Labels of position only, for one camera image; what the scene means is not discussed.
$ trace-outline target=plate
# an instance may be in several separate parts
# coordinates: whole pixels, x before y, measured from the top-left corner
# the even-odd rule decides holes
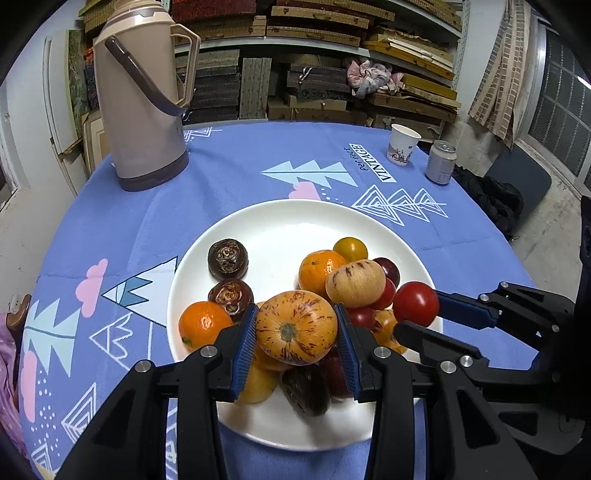
[[[353,236],[368,247],[369,257],[386,257],[396,263],[401,283],[433,281],[412,249],[378,221],[348,207],[321,200],[274,200],[239,210],[209,228],[183,257],[170,289],[167,333],[175,361],[188,355],[178,333],[178,319],[195,301],[207,300],[217,283],[207,268],[211,244],[235,238],[248,251],[249,266],[244,281],[255,301],[297,288],[297,273],[303,258],[314,251],[330,249],[338,239]],[[431,328],[441,332],[441,318]],[[407,359],[418,362],[416,352]],[[269,399],[257,405],[218,403],[219,420],[254,441],[289,450],[326,450],[344,447],[371,437],[374,404],[353,400],[334,401],[320,417],[295,411],[278,387]]]

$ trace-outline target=paper cup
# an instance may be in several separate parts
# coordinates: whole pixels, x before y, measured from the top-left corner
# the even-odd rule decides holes
[[[388,160],[396,165],[406,165],[419,140],[421,135],[412,128],[398,124],[392,125],[390,145],[386,154]]]

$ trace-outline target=fruit stem scar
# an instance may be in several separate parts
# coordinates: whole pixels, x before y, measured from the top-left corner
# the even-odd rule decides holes
[[[284,342],[291,342],[296,337],[296,326],[293,323],[283,323],[279,327],[279,334],[281,335],[281,340]]]

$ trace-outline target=black bag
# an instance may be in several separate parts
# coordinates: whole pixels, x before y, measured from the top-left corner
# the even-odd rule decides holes
[[[453,169],[453,177],[505,238],[512,240],[513,230],[523,210],[523,197],[519,190],[510,183],[479,177],[457,165]]]

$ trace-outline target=table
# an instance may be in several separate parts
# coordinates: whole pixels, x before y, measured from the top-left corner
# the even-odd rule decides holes
[[[436,185],[415,149],[398,167],[388,133],[349,125],[266,122],[184,132],[190,164],[146,192],[121,190],[104,161],[71,206],[37,281],[24,332],[22,427],[31,459],[56,472],[85,426],[133,364],[172,357],[165,331],[170,284],[189,246],[245,206],[312,198],[350,206],[396,232],[438,289],[470,296],[502,281],[531,286],[511,247],[452,180]],[[500,330],[444,321],[491,366],[529,367],[535,352]],[[417,407],[416,478],[424,477]],[[166,472],[176,479],[176,405],[167,422]],[[230,480],[363,478],[369,441],[329,452],[286,452],[222,426]]]

